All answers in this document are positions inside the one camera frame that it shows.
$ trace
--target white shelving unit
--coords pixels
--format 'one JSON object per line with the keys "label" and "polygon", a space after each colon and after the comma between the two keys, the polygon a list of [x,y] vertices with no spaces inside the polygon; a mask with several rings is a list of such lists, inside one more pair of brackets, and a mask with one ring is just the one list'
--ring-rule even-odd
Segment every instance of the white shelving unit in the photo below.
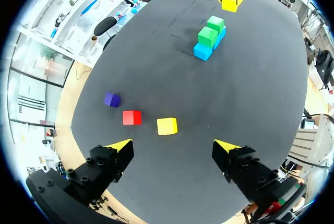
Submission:
{"label": "white shelving unit", "polygon": [[[86,13],[84,10],[95,0],[74,0],[74,5],[69,1],[33,0],[16,30],[67,57],[94,67],[103,49],[101,42],[97,42],[87,52],[94,29],[104,18],[120,11],[125,0],[98,0]],[[60,14],[66,17],[56,28],[56,19]]]}

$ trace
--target cyan cube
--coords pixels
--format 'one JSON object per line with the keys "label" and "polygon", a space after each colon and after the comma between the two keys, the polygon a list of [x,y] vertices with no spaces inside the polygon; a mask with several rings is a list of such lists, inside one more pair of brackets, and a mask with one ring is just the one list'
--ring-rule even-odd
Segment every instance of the cyan cube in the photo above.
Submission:
{"label": "cyan cube", "polygon": [[216,48],[218,47],[219,43],[224,38],[225,34],[226,34],[226,26],[224,26],[224,29],[222,30],[221,34],[218,35],[217,41],[213,45],[212,49],[216,50]]}
{"label": "cyan cube", "polygon": [[221,32],[221,34],[218,36],[218,38],[219,38],[220,40],[222,40],[222,39],[224,38],[225,34],[226,34],[226,26],[224,26],[224,29],[223,29],[223,31]]}
{"label": "cyan cube", "polygon": [[194,46],[194,54],[196,57],[200,58],[203,61],[207,61],[210,55],[212,54],[212,48],[208,48],[205,45],[197,43]]}
{"label": "cyan cube", "polygon": [[121,97],[112,93],[106,92],[103,103],[114,108],[118,108],[121,102]]}
{"label": "cyan cube", "polygon": [[215,44],[213,45],[213,49],[216,50],[216,48],[218,47],[219,43],[221,41],[220,35],[217,38],[217,41],[215,42]]}

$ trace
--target cube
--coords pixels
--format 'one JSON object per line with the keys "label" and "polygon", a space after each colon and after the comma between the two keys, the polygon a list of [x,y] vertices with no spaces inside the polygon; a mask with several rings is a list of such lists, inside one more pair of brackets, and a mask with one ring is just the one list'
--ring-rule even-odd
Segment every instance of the cube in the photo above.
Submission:
{"label": "cube", "polygon": [[176,118],[157,119],[158,135],[170,135],[177,133]]}
{"label": "cube", "polygon": [[207,61],[212,54],[212,48],[208,48],[200,43],[194,46],[194,55],[203,61]]}
{"label": "cube", "polygon": [[219,45],[219,43],[220,43],[220,40],[221,38],[220,38],[220,35],[218,36],[218,39],[217,39],[217,41],[215,42],[215,44],[213,45],[213,50],[216,50],[216,48],[218,47],[218,45]]}
{"label": "cube", "polygon": [[110,107],[115,107],[118,108],[121,102],[121,97],[118,95],[114,95],[112,93],[106,92],[105,97],[104,97],[104,104],[110,106]]}
{"label": "cube", "polygon": [[211,16],[208,19],[207,27],[209,27],[213,30],[216,30],[218,35],[221,34],[221,32],[223,31],[224,26],[225,26],[225,20],[224,19],[218,18],[216,16]]}
{"label": "cube", "polygon": [[221,8],[226,11],[236,12],[236,0],[221,0]]}
{"label": "cube", "polygon": [[212,48],[217,40],[218,33],[216,30],[212,28],[203,27],[197,36],[198,36],[198,43],[208,48]]}
{"label": "cube", "polygon": [[224,29],[221,32],[221,34],[218,36],[218,38],[220,38],[220,40],[222,40],[225,37],[225,34],[226,34],[226,26],[224,26]]}
{"label": "cube", "polygon": [[140,124],[141,124],[141,112],[139,111],[123,112],[123,125],[140,125]]}

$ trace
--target green cube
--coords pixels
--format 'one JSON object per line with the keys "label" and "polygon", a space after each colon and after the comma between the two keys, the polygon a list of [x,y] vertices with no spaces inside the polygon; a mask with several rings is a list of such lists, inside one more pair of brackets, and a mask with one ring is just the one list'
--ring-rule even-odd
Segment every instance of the green cube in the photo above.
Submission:
{"label": "green cube", "polygon": [[207,22],[207,27],[212,28],[221,34],[225,26],[225,20],[216,16],[211,16]]}
{"label": "green cube", "polygon": [[208,27],[203,27],[203,29],[198,33],[198,43],[204,45],[208,48],[212,48],[217,41],[218,32]]}

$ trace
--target round table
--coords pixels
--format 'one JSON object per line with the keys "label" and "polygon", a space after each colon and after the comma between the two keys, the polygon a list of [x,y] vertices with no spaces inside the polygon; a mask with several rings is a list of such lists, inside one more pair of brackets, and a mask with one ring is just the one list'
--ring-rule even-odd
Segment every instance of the round table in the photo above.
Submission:
{"label": "round table", "polygon": [[[211,15],[226,36],[206,62],[193,55]],[[109,191],[148,223],[222,223],[247,203],[211,157],[214,139],[249,145],[278,168],[304,108],[306,49],[297,17],[276,0],[153,0],[121,29],[92,70],[72,129],[84,156],[97,144],[133,139],[135,156]],[[103,103],[122,97],[119,108]],[[122,112],[142,112],[123,125]],[[157,119],[178,133],[158,136]]]}

